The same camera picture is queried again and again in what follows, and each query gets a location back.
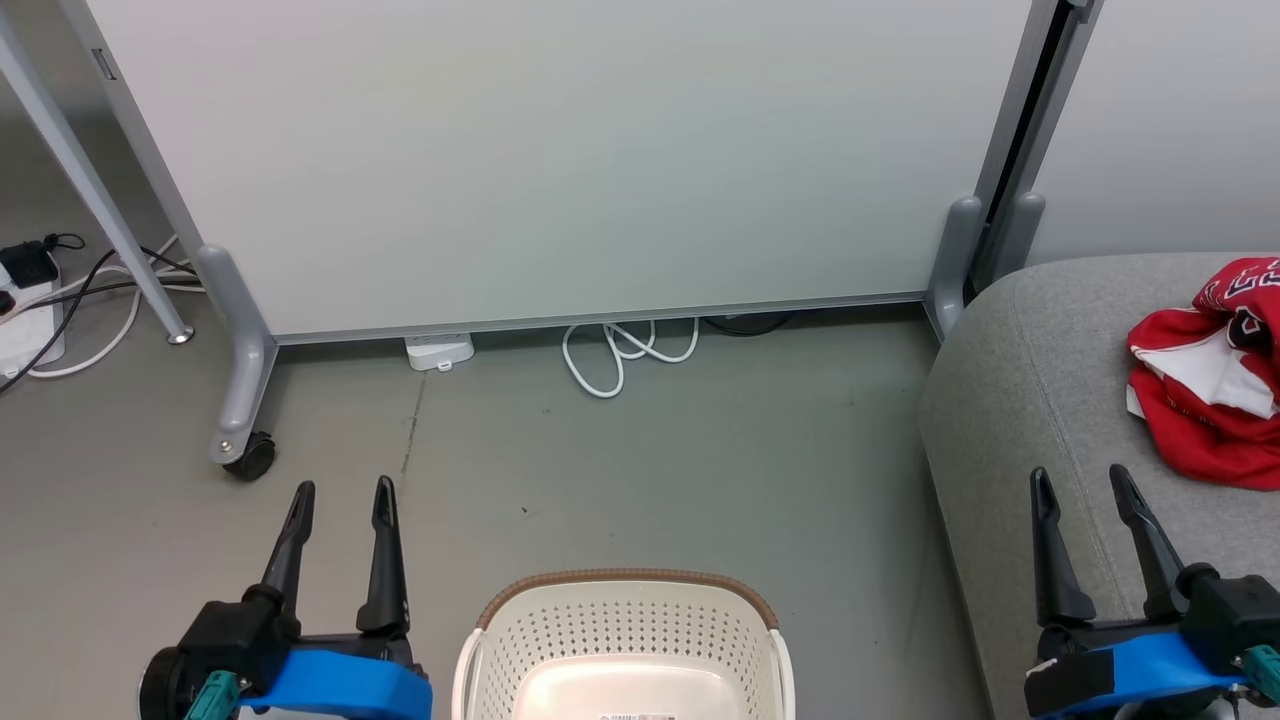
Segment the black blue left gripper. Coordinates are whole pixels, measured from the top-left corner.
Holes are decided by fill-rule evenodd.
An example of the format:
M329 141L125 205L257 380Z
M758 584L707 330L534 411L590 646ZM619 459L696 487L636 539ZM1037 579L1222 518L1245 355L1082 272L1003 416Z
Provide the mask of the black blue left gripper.
M157 651L138 687L140 720L239 720L273 710L340 720L430 720L433 688L410 657L411 628L396 486L379 477L367 597L353 635L301 635L301 560L317 489L301 482L261 584L210 601L178 644Z

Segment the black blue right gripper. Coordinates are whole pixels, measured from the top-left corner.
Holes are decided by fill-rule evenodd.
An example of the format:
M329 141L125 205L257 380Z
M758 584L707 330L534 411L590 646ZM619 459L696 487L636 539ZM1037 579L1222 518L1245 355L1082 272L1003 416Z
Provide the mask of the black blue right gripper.
M1027 674L1034 720L1190 720L1190 707L1216 700L1233 716L1238 700L1280 708L1280 591L1261 575L1222 578L1184 564L1130 471L1108 468L1117 514L1129 529L1146 588L1148 621L1180 621L1097 650L1068 653ZM1079 587L1062 533L1061 509L1044 468L1029 478L1036 620L1042 628L1085 626L1096 619Z

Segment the red white sports jersey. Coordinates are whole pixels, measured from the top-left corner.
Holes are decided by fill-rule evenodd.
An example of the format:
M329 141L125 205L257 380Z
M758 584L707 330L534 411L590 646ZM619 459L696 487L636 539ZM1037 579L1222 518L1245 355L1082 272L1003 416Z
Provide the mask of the red white sports jersey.
M1242 258L1128 334L1126 410L1194 480L1280 491L1280 258Z

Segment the cream perforated laundry basket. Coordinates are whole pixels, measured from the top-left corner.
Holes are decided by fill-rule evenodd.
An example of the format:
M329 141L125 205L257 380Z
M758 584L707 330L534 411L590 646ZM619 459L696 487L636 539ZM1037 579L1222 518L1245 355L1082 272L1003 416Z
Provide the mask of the cream perforated laundry basket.
M451 720L797 720L796 685L776 612L740 580L556 571L479 615Z

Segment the black caster wheel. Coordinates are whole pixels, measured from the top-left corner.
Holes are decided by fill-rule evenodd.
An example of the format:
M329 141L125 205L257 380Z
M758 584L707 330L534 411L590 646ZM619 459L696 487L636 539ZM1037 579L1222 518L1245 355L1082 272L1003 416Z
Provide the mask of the black caster wheel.
M244 452L232 462L221 466L223 471L236 480L252 483L264 477L276 460L276 443L265 430L252 432L244 446Z

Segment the grey fabric sofa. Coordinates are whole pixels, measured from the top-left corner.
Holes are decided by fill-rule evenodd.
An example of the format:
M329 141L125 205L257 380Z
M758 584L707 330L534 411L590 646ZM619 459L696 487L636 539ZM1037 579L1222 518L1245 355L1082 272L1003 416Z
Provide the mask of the grey fabric sofa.
M1050 474L1060 528L1100 619L1142 615L1146 588L1108 469L1124 465L1185 562L1280 589L1280 492L1175 473L1126 410L1130 329L1184 307L1229 252L1083 258L1015 272L968 305L931 369L919 427L996 720L1027 720L1041 630L1030 473Z

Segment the grey partition leg with caster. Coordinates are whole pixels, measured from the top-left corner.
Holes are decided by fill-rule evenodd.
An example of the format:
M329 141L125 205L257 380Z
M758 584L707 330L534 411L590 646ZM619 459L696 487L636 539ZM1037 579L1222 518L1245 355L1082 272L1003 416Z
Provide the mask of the grey partition leg with caster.
M244 452L278 355L278 343L225 249L200 246L195 264L232 343L230 378L210 443L211 460L223 466Z

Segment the small white power strip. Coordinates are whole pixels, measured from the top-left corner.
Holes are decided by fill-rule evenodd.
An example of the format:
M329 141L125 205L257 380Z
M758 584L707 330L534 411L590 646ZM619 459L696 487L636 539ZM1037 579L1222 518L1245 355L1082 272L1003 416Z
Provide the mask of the small white power strip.
M470 333L420 334L404 338L404 351L416 372L449 372L474 357L475 346Z

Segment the large white power strip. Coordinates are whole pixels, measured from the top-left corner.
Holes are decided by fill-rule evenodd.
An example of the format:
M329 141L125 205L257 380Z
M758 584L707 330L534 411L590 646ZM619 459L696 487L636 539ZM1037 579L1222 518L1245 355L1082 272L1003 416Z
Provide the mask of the large white power strip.
M19 287L0 265L0 379L17 377L54 336L63 323L61 304L36 307L35 302L55 299L61 288L61 273L51 260L52 278L31 287Z

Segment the black power adapter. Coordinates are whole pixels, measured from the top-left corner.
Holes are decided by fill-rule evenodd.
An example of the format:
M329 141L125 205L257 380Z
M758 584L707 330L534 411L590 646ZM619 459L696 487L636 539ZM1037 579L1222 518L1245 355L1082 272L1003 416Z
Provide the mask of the black power adapter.
M27 290L60 279L51 251L58 241L26 241L0 249L0 288Z

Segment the slanted grey metal table leg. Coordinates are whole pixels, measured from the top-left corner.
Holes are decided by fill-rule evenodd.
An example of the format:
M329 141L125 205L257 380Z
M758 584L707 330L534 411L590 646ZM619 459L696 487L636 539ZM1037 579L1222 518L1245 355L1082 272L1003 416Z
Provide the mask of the slanted grey metal table leg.
M93 168L65 114L40 77L9 17L0 8L0 76L9 83L64 174L105 232L116 256L131 272L168 333L168 343L184 345L195 331L180 319L154 270L151 256L137 242L118 205Z

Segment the narrow white partition panel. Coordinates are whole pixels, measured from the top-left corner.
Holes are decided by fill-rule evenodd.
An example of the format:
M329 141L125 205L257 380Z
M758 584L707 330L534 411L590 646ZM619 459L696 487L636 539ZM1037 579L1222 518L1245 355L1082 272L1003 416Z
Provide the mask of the narrow white partition panel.
M1280 255L1280 0L1103 0L1034 190L1033 265Z

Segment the large white partition panel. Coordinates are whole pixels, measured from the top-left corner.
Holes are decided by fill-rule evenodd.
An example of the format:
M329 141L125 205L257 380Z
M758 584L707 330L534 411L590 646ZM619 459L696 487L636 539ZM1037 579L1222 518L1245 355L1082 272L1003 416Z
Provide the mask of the large white partition panel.
M923 293L1030 0L68 0L275 337Z

